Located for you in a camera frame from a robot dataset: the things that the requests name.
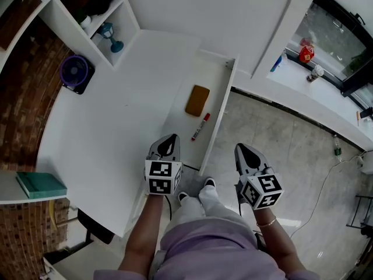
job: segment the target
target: brick wall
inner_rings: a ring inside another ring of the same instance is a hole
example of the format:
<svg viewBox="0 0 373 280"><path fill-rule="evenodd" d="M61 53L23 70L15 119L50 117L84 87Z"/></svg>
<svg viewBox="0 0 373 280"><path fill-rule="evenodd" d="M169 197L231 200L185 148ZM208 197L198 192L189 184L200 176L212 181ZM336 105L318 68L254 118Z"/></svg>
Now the brick wall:
<svg viewBox="0 0 373 280"><path fill-rule="evenodd" d="M0 169L35 169L61 88L58 69L72 54L38 17L18 41L0 74ZM58 222L67 219L68 204L67 199L57 202ZM52 231L47 202L0 206L0 231L0 274L5 279L38 279L43 253L66 238L66 227Z"/></svg>
<svg viewBox="0 0 373 280"><path fill-rule="evenodd" d="M55 203L57 223L68 216L69 201ZM48 202L0 206L0 274L5 279L38 279L44 274L43 254L66 240L67 225L54 231Z"/></svg>
<svg viewBox="0 0 373 280"><path fill-rule="evenodd" d="M53 103L59 66L72 51L38 17L0 74L0 169L32 171Z"/></svg>

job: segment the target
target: white pants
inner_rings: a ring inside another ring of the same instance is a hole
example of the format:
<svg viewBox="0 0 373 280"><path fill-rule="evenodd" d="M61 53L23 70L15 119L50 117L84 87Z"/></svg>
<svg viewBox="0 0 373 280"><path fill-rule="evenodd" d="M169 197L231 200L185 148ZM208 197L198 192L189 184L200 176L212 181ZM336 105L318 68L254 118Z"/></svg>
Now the white pants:
<svg viewBox="0 0 373 280"><path fill-rule="evenodd" d="M249 225L239 214L227 209L219 201L219 196L217 195L216 188L213 185L204 186L204 188L199 192L198 197L199 200L198 198L189 196L184 197L181 200L181 208L174 214L165 233L183 223L214 217L238 223L250 230Z"/></svg>

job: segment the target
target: red marker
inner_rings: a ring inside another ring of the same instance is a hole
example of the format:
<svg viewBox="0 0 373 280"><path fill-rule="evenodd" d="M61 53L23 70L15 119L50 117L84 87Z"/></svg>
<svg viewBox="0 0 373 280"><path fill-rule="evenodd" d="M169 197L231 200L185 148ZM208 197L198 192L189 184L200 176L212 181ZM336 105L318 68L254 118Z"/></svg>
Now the red marker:
<svg viewBox="0 0 373 280"><path fill-rule="evenodd" d="M210 113L207 113L206 116L204 117L204 119L202 120L201 124L199 125L198 129L194 133L194 135L192 137L192 141L194 141L197 138L198 133L202 130L202 128L205 125L206 121L209 120L209 117L210 117Z"/></svg>

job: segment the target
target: fiducial marker cube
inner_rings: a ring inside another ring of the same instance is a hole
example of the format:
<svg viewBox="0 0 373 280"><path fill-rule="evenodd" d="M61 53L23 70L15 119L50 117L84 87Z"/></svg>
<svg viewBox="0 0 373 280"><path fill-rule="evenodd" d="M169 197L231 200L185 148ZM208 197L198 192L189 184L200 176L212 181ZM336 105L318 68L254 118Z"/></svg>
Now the fiducial marker cube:
<svg viewBox="0 0 373 280"><path fill-rule="evenodd" d="M242 182L241 195L252 209L261 209L274 206L284 193L279 174L264 174L260 176L240 177Z"/></svg>
<svg viewBox="0 0 373 280"><path fill-rule="evenodd" d="M145 160L147 192L156 195L173 195L181 179L181 169L181 162Z"/></svg>

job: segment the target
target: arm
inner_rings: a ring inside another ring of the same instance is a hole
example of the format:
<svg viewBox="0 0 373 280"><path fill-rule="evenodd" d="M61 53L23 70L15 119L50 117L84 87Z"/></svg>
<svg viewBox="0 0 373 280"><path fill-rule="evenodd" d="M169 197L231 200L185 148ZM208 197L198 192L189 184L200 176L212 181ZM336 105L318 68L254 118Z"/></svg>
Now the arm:
<svg viewBox="0 0 373 280"><path fill-rule="evenodd" d="M129 236L119 270L135 272L147 278L157 246L162 205L162 195L148 196L140 218Z"/></svg>
<svg viewBox="0 0 373 280"><path fill-rule="evenodd" d="M269 208L255 210L254 216L258 225L266 225L275 218ZM295 245L277 220L270 226L261 227L261 232L269 254L285 274L305 270Z"/></svg>

